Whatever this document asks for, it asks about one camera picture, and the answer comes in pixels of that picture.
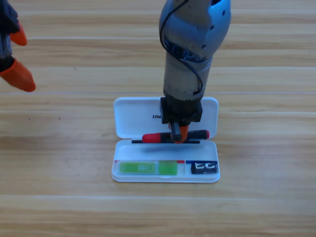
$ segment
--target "robotic arm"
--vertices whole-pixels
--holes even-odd
[[[10,40],[26,45],[17,12],[0,0],[0,77],[24,91],[36,85],[27,68],[12,57]],[[166,50],[160,110],[171,138],[183,143],[191,122],[200,122],[201,99],[214,53],[231,22],[230,0],[167,0],[159,21],[159,37]]]
[[[17,12],[7,0],[0,0],[0,77],[21,90],[34,91],[36,85],[32,74],[23,64],[12,57],[10,40],[21,46],[27,44]]]
[[[160,110],[175,143],[186,140],[191,122],[200,122],[212,58],[230,22],[230,0],[167,0],[162,10],[159,36],[167,53]]]

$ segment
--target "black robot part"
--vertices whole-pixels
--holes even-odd
[[[195,100],[178,100],[165,94],[160,99],[162,123],[179,123],[179,126],[188,126],[191,122],[200,122],[202,117],[202,96]]]
[[[0,0],[0,31],[13,34],[20,31],[18,13],[7,2]]]

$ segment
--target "screwdriver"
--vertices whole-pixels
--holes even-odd
[[[208,130],[189,131],[186,141],[191,139],[206,140],[209,138]],[[143,143],[172,143],[171,132],[150,133],[143,135]]]

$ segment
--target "orange gripper tip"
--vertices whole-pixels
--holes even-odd
[[[28,40],[26,38],[23,26],[20,24],[20,22],[19,22],[19,26],[20,26],[20,31],[14,34],[10,34],[10,38],[16,44],[20,46],[26,46],[26,44],[28,43]]]
[[[189,126],[180,127],[181,141],[180,142],[175,142],[175,143],[176,144],[183,143],[188,137],[188,132],[189,132]]]
[[[10,68],[0,73],[0,77],[11,86],[26,92],[32,92],[36,89],[31,72],[16,59]]]

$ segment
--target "case lid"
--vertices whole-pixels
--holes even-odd
[[[192,122],[189,130],[207,129],[210,138],[217,132],[218,101],[203,97],[200,122]],[[160,97],[121,97],[114,102],[116,133],[123,139],[142,139],[147,133],[170,132],[161,123]]]

